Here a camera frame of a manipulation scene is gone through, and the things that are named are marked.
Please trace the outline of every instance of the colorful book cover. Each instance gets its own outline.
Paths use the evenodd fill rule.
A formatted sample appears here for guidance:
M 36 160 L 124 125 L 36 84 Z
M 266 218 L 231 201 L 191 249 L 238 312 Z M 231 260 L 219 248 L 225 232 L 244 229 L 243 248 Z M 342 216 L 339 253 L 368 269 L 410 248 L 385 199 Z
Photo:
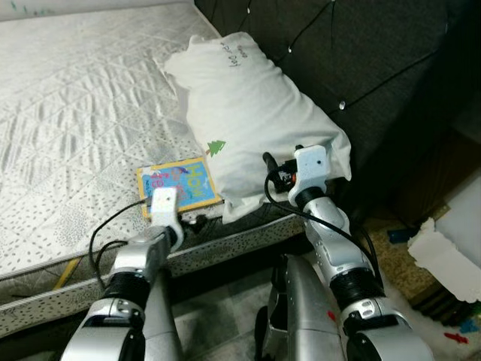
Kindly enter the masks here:
M 155 188 L 176 187 L 179 211 L 205 207 L 222 201 L 216 194 L 202 157 L 139 168 L 137 179 L 141 199 L 151 197 Z M 143 205 L 142 213 L 145 217 L 150 217 L 150 207 Z

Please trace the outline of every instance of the blue object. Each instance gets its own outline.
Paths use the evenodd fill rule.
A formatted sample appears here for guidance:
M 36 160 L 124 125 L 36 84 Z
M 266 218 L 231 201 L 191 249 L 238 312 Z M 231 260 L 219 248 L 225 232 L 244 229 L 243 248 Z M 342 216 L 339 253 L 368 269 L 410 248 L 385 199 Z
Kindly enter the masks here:
M 473 319 L 466 320 L 461 324 L 461 328 L 459 329 L 460 333 L 470 333 L 470 332 L 478 332 L 479 327 L 475 324 Z
M 418 233 L 417 228 L 396 229 L 394 231 L 388 231 L 389 242 L 392 244 L 406 243 L 410 238 L 414 237 Z

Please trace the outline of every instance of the bed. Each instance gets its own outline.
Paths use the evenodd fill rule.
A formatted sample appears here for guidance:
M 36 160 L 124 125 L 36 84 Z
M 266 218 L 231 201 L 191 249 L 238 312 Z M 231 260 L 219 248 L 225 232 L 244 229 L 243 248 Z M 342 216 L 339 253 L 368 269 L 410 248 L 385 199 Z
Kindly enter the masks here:
M 0 23 L 0 337 L 87 308 L 99 295 L 89 237 L 139 199 L 136 168 L 202 155 L 159 70 L 194 34 L 219 37 L 190 3 Z M 302 232 L 268 206 L 229 227 L 219 207 L 205 213 L 170 256 L 173 276 Z M 133 208 L 95 249 L 146 225 Z

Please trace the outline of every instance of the pillow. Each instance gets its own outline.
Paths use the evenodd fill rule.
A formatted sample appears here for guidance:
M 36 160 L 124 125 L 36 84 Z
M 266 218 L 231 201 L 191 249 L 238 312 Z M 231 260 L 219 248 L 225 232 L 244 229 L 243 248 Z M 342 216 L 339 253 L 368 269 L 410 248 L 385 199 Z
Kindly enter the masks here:
M 189 92 L 187 123 L 225 199 L 224 223 L 265 201 L 264 152 L 280 164 L 293 158 L 296 144 L 321 144 L 331 165 L 328 178 L 351 178 L 346 134 L 299 92 L 248 34 L 209 41 L 194 35 L 186 51 L 165 63 L 164 72 Z

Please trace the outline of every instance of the black upholstered headboard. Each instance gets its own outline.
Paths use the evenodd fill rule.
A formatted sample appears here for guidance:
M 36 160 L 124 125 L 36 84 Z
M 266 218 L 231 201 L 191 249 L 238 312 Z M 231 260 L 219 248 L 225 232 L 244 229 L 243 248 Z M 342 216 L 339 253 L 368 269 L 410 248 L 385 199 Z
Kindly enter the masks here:
M 478 0 L 196 0 L 244 31 L 349 136 L 351 216 L 399 183 L 479 89 Z

